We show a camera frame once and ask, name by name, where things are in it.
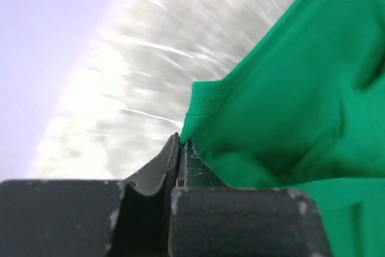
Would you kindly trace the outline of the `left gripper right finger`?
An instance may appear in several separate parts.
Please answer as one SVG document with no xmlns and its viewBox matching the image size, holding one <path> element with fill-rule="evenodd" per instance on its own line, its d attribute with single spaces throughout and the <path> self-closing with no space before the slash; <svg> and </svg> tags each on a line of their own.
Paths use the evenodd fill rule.
<svg viewBox="0 0 385 257">
<path fill-rule="evenodd" d="M 330 256 L 320 211 L 295 189 L 231 189 L 199 157 L 181 150 L 171 192 L 171 256 Z"/>
</svg>

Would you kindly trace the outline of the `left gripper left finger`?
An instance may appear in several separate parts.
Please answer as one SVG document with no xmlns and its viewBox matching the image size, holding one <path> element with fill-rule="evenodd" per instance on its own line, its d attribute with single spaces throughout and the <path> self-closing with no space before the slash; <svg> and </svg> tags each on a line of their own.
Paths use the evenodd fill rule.
<svg viewBox="0 0 385 257">
<path fill-rule="evenodd" d="M 167 256 L 179 136 L 123 180 L 1 182 L 2 256 Z"/>
</svg>

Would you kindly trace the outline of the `green t shirt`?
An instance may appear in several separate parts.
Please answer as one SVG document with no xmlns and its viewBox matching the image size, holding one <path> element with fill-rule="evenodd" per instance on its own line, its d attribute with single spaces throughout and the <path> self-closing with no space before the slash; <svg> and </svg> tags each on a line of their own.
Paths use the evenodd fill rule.
<svg viewBox="0 0 385 257">
<path fill-rule="evenodd" d="M 384 0 L 296 0 L 180 136 L 230 187 L 296 188 L 335 256 L 384 255 Z"/>
</svg>

